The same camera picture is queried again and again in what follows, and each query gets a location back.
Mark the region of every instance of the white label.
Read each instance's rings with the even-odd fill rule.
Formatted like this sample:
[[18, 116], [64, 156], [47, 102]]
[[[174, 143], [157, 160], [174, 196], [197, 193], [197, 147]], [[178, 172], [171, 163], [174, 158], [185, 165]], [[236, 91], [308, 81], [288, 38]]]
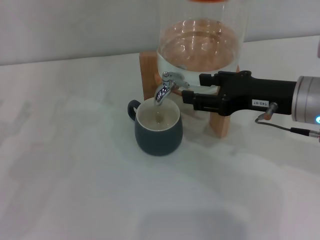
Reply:
[[253, 99], [252, 100], [252, 106], [268, 108], [269, 107], [269, 101]]

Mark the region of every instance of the mug handle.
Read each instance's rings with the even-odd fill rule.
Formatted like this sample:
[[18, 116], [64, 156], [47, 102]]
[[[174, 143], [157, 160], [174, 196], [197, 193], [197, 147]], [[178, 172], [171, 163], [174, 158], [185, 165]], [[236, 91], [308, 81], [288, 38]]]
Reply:
[[135, 110], [137, 110], [140, 105], [141, 105], [141, 103], [138, 102], [137, 100], [132, 100], [128, 104], [128, 115], [133, 121], [136, 120], [136, 111]]

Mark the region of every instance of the white wall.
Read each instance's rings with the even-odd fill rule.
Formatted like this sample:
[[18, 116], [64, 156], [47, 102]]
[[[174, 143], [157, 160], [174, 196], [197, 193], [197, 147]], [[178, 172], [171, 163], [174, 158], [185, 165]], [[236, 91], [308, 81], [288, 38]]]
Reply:
[[[0, 0], [0, 65], [153, 50], [156, 1]], [[255, 0], [247, 41], [309, 35], [320, 0]]]

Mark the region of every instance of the wooden stand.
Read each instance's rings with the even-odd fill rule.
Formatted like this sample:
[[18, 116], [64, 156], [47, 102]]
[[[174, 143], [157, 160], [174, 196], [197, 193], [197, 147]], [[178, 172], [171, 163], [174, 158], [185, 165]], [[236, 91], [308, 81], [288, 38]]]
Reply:
[[[147, 100], [155, 96], [157, 87], [162, 83], [162, 79], [159, 76], [158, 72], [157, 53], [141, 52], [139, 59], [143, 96], [144, 100]], [[175, 91], [174, 93], [181, 96], [180, 91]], [[230, 117], [220, 116], [217, 113], [211, 113], [209, 124], [215, 134], [222, 139], [228, 135]]]

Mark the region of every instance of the dark green mug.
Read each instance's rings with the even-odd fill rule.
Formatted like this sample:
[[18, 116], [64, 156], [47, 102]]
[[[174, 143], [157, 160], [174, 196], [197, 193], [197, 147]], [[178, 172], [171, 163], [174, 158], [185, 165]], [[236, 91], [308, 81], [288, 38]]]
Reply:
[[135, 139], [140, 148], [153, 156], [174, 152], [183, 138], [183, 124], [177, 104], [165, 99], [160, 106], [154, 99], [128, 104], [129, 117], [134, 121]]

